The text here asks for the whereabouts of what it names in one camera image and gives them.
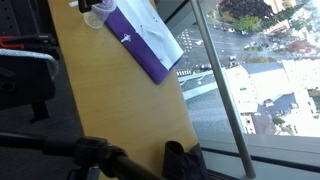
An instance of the red object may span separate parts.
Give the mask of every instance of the red object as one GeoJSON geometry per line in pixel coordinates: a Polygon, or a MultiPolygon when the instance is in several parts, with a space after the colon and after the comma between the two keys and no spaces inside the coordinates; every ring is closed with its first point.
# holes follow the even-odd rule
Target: red object
{"type": "Polygon", "coordinates": [[[23,44],[4,44],[3,40],[15,38],[15,36],[0,36],[0,47],[5,49],[24,49],[23,44]]]}

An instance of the office chair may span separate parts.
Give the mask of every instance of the office chair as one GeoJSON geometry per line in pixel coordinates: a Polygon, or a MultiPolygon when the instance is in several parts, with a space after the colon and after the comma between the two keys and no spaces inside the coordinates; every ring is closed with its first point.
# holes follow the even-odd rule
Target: office chair
{"type": "Polygon", "coordinates": [[[59,69],[57,61],[48,54],[9,49],[24,46],[4,44],[6,39],[15,38],[0,37],[0,110],[31,104],[34,112],[31,123],[48,118],[45,101],[55,96],[53,79],[59,69]]]}

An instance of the white paper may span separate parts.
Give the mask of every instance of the white paper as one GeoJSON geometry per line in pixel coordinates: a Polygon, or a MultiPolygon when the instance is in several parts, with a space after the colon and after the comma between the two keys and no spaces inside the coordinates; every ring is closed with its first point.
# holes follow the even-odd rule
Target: white paper
{"type": "Polygon", "coordinates": [[[69,6],[70,7],[75,7],[75,6],[78,6],[78,1],[72,1],[69,3],[69,6]]]}
{"type": "Polygon", "coordinates": [[[118,8],[169,70],[183,51],[149,0],[118,0],[118,8]]]}

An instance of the desk surface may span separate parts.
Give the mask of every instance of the desk surface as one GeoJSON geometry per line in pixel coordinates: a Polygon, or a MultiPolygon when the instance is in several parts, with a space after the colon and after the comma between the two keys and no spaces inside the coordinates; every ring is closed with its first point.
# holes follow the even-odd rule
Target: desk surface
{"type": "Polygon", "coordinates": [[[161,174],[164,143],[197,143],[175,72],[156,85],[111,30],[91,29],[70,0],[49,0],[84,133],[161,174]]]}

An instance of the city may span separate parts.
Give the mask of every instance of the city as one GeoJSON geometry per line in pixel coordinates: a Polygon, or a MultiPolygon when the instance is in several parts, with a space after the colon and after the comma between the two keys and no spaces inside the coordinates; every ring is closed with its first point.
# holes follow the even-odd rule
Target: city
{"type": "MultiPolygon", "coordinates": [[[[316,2],[223,0],[213,4],[206,20],[243,132],[320,137],[316,2]],[[256,30],[241,29],[237,24],[241,18],[230,15],[246,15],[247,9],[239,11],[241,3],[251,3],[256,9],[251,14],[263,18],[269,13],[270,19],[278,16],[278,21],[258,30],[266,26],[265,18],[256,30]],[[289,14],[287,19],[279,18],[284,12],[289,14]]],[[[197,23],[176,40],[185,52],[176,71],[194,128],[231,132],[197,23]]]]}

